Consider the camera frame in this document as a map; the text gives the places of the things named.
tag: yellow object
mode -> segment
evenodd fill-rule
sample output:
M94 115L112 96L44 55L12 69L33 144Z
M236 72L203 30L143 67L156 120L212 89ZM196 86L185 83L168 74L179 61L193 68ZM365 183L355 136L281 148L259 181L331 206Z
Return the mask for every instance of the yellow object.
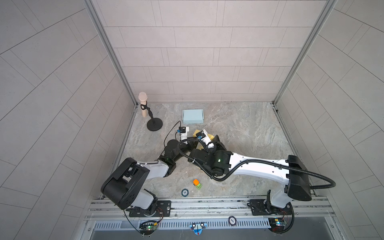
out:
M195 132L193 133L193 136L196 137L196 133L198 133L198 132L201 132L201 131L196 129ZM211 139L211 140L212 140L213 138L215 138L215 136L213 136L213 135L211 135L211 134L208 134L208 137L209 137L209 139Z

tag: marble floor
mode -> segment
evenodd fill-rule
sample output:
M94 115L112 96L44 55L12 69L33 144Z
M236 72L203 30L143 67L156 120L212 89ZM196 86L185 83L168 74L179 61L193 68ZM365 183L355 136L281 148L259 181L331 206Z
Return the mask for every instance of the marble floor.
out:
M286 159L293 154L270 103L166 103L148 104L154 117L161 118L163 127L150 132L138 110L125 146L122 159L132 157L136 161L154 161L163 151L163 141L171 127L182 120L183 109L203 109L203 124L182 124L188 126L192 136L196 129L206 129L212 135L219 135L227 150L249 157L264 159ZM175 137L177 127L171 131L167 141ZM223 182L216 182L182 157L176 163L174 172L163 178L144 183L143 188L158 197L180 197L184 188L189 197L266 195L277 182L248 175L232 175ZM192 181L202 184L197 189Z

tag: blue toy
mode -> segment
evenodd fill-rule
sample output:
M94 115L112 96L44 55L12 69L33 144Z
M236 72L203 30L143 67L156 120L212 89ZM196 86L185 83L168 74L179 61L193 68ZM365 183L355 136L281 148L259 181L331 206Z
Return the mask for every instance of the blue toy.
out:
M200 223L200 224L197 224L197 223L194 223L194 224L191 224L189 225L190 229L193 230L193 232L196 234L196 235L200 235L201 232L203 231L204 228L207 228L207 224L206 223Z

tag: black cable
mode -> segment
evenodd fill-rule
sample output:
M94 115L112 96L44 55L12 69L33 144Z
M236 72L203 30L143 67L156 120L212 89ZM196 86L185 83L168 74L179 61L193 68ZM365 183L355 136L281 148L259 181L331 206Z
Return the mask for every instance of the black cable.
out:
M181 121L178 121L170 130L169 130L169 133L166 135L166 137L164 138L164 142L163 142L163 145L164 145L164 148L166 147L166 139L168 137L168 135L171 133L172 129L178 124L180 123L180 126L181 126Z
M286 232L288 232L288 231L292 228L292 226L293 226L293 222L294 222L294 220L295 220L295 213L293 212L293 207L292 207L291 202L288 203L288 206L290 207L290 209L291 209L291 211L292 211L292 219L291 219L291 222L289 223L289 225L288 225L288 227L287 227L286 229L284 229L284 230L282 230L282 231L272 231L273 233L286 233Z
M128 222L132 225L132 227L141 235L141 232L139 231L139 230L137 230L136 228L135 228L135 226L130 222L130 220L128 219L128 217L127 217L127 214L125 214L125 210L123 209L123 212L124 212L124 216L125 216L125 218L128 220Z
M263 163L263 164L267 164L267 165L271 165L271 166L274 166L274 167L278 167L279 169L287 169L287 170L291 170L291 171L294 171L294 172L299 172L299 173L304 173L304 174L307 174L307 175L310 175L310 176L313 176L313 177L317 177L319 179L322 179L322 180L325 180L327 182L329 182L329 184L325 184L325 185L316 185L316 186L310 186L310 189L326 189L326 188L331 188L331 187L334 187L336 186L336 183L334 180L326 177L326 176L323 176L321 174L318 174L318 173L315 173L315 172L310 172L310 171L307 171L307 170L304 170L304 169L299 169L299 168L295 168L295 167L290 167L290 166L285 166L285 165L282 165L282 164L278 164L278 163L274 163L274 162L269 162L269 161L266 161L266 160L262 160L262 159L244 159L244 161L238 163L235 167L233 167L231 169L231 171L229 171L224 177L222 178L217 178L213 175L211 175L204 167L202 167L197 161L194 161L195 159L190 157L189 155L183 153L183 151L181 151L180 149L180 144L182 142L187 142L187 141L192 141L192 142L195 142L195 141L199 141L197 139L184 139L184 140L181 140L178 145L177 145L177 150L179 151L179 153L188 158L188 159L191 159L193 162L196 162L196 164L201 168L201 170L203 170L203 172L205 172L205 174L207 174L211 179L215 180L215 181L218 181L218 182L222 182L224 181L225 179L227 179L229 176L232 175L233 172L235 172L240 166L242 166L243 164L248 164L250 162L256 162L256 163Z

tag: metal corner post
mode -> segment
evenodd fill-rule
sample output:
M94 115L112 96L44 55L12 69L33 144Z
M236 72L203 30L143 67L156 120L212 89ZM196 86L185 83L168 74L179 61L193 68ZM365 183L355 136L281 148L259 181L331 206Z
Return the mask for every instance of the metal corner post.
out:
M333 7L334 7L336 2L337 2L337 0L327 0L327 2L325 3L322 11L320 12L319 17L316 20L316 23L314 24L310 34L307 37L307 40L305 41L303 47L301 48L299 54L297 55L296 60L293 63L287 77L285 78L283 84L281 85L279 92L277 93L275 99L273 100L273 104L275 106L277 105L277 103L281 99L281 96L283 95L285 89L288 87L294 74L296 73L300 64L304 60L305 55L308 53L309 49L311 48L314 40L316 39L317 35L319 34L319 32L320 32L321 28L323 27L325 21L327 20L328 16L331 14L331 11L333 10Z
M123 70L122 70L122 68L121 68L121 66L119 64L119 61L118 61L118 59L116 57L115 52L113 51L112 45L111 45L111 43L108 40L107 34L104 31L103 25L101 24L99 16L96 13L96 10L95 10L95 8L93 6L92 0L84 0L84 6L87 9L87 12L88 12L89 16L91 17L91 20L92 20L92 22L93 22L93 24L94 24L94 26L95 26L99 36L100 36L101 42L106 47L108 55L111 58L112 64L115 67L115 69L116 69L120 79L123 81L124 86L127 89L128 93L129 93L129 96L132 99L132 102L137 106L137 101L135 99L135 96L134 96L134 94L132 92L132 89L129 87L127 78L126 78L126 76L125 76L125 74L124 74L124 72L123 72Z

